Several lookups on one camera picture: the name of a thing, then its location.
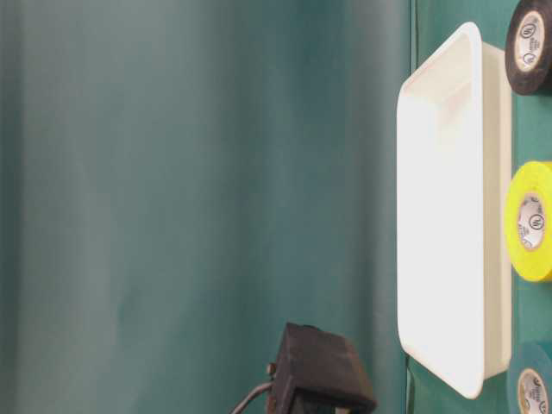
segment logo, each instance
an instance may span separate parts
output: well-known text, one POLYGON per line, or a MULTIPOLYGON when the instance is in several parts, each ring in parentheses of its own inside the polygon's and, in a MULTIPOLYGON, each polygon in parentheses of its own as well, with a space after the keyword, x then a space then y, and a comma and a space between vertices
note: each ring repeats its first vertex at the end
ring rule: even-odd
POLYGON ((544 217, 540 214, 534 214, 529 217, 529 225, 534 230, 540 230, 544 227, 544 217))
POLYGON ((536 59, 536 56, 533 53, 524 54, 524 62, 526 65, 531 65, 536 59))
POLYGON ((524 39, 529 39, 532 35, 535 34, 536 26, 533 23, 526 24, 521 28, 521 37, 524 39))

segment black cable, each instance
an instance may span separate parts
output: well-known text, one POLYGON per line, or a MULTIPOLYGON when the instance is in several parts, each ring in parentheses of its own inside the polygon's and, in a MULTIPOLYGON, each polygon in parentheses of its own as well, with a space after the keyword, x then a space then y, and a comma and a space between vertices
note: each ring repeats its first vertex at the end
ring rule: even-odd
POLYGON ((265 384, 261 384, 259 386, 256 386, 251 392, 241 401, 240 404, 238 404, 234 410, 230 412, 230 414, 240 414, 245 410, 245 408, 248 406, 248 404, 259 397, 263 392, 266 392, 270 390, 270 388, 273 386, 272 382, 267 382, 265 384))

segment teal curtain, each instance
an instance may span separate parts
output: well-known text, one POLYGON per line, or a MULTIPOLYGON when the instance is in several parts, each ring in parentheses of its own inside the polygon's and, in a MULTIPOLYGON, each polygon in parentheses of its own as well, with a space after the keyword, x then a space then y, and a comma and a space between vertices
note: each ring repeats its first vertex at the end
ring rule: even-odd
POLYGON ((351 338, 405 411, 408 1, 0 13, 3 412, 224 413, 286 321, 351 338))

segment black tape roll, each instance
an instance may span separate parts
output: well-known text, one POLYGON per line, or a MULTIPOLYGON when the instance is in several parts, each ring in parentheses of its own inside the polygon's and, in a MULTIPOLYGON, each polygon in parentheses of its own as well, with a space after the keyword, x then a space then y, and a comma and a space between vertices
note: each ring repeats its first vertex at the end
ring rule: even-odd
POLYGON ((506 37, 506 73, 520 95, 552 94, 552 0, 521 0, 506 37))

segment teal tape roll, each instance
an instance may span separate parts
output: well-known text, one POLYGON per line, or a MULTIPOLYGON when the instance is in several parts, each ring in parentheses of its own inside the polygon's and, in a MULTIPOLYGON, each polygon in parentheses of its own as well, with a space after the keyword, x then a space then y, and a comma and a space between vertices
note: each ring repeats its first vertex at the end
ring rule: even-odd
POLYGON ((549 414, 552 343, 520 345, 511 358, 507 386, 511 414, 549 414))

